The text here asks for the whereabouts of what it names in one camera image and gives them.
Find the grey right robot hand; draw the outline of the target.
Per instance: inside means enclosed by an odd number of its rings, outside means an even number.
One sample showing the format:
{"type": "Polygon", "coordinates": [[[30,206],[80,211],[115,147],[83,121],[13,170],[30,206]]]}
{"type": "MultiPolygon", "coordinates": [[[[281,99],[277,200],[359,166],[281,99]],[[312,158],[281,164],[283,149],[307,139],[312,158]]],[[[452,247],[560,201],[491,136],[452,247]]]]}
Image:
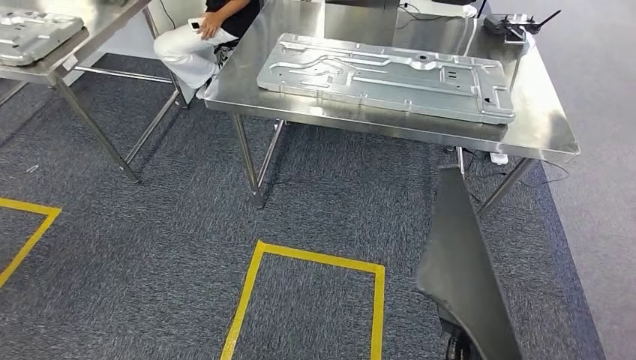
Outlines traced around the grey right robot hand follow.
{"type": "Polygon", "coordinates": [[[459,325],[441,319],[442,330],[449,335],[445,359],[448,360],[481,360],[478,349],[472,338],[459,325]]]}

